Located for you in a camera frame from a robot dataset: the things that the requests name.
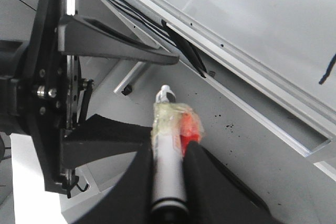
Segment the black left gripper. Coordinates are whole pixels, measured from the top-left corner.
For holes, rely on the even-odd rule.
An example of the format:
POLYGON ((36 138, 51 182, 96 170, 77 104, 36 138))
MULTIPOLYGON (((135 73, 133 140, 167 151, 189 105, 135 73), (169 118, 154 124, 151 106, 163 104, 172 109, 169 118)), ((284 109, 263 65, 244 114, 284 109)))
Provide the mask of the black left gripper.
POLYGON ((39 0, 30 38, 1 41, 1 131, 31 136, 45 190, 68 198, 79 187, 75 168, 135 152, 152 131, 98 114, 77 127, 88 108, 78 103, 80 91, 93 84, 81 78, 81 56, 156 65, 179 60, 81 16, 78 0, 39 0))

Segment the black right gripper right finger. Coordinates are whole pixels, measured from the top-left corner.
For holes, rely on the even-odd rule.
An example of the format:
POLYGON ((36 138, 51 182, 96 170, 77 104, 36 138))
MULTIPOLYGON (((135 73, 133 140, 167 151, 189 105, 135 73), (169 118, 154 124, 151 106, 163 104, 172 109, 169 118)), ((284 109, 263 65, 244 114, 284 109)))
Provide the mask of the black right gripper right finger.
POLYGON ((190 223, 279 223, 265 203, 229 177, 229 170, 195 141, 183 161, 190 223))

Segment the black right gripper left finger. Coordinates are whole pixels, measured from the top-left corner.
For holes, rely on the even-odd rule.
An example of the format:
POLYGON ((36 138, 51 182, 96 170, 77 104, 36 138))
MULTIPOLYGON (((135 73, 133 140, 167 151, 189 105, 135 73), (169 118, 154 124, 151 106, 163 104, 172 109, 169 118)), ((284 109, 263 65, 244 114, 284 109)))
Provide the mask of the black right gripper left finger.
POLYGON ((75 223, 149 223, 153 159, 143 144, 117 184, 75 223))

